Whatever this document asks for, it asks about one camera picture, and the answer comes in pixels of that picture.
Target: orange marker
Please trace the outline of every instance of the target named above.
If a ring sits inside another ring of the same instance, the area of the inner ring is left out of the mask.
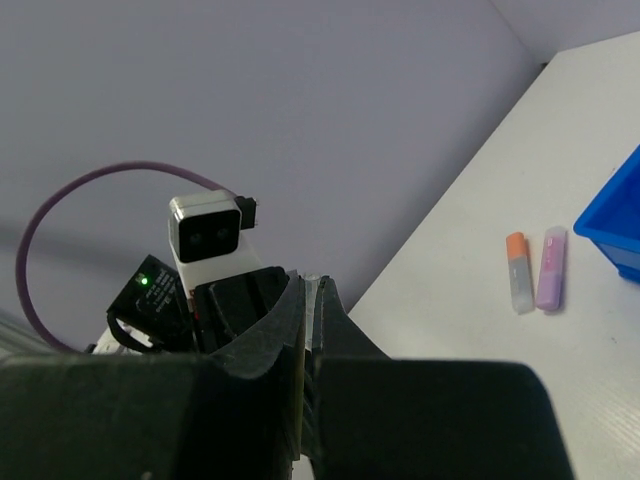
[[[521,232],[507,237],[507,259],[509,260],[509,283],[511,304],[518,313],[533,310],[533,284],[529,270],[527,241]]]

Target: highlighter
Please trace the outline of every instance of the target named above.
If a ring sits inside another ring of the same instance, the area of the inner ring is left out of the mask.
[[[550,228],[544,234],[536,307],[545,312],[560,308],[566,244],[567,229],[564,227]]]
[[[533,310],[533,285],[529,270],[527,241],[521,232],[507,237],[507,258],[509,260],[509,283],[511,304],[517,313]]]

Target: blue plastic bin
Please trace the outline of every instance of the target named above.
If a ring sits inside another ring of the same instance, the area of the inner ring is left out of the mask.
[[[621,277],[640,283],[640,147],[580,215],[573,231],[589,238]]]

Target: white table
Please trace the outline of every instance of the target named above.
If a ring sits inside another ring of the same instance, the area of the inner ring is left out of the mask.
[[[640,287],[570,233],[566,308],[518,316],[505,237],[528,235],[537,283],[545,229],[639,143],[640,34],[559,54],[351,311],[392,356],[531,366],[583,480],[640,478]]]

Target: orange cap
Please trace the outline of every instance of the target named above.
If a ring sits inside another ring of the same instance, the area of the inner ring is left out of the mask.
[[[507,258],[513,260],[522,256],[527,256],[527,241],[522,232],[512,233],[507,237]]]

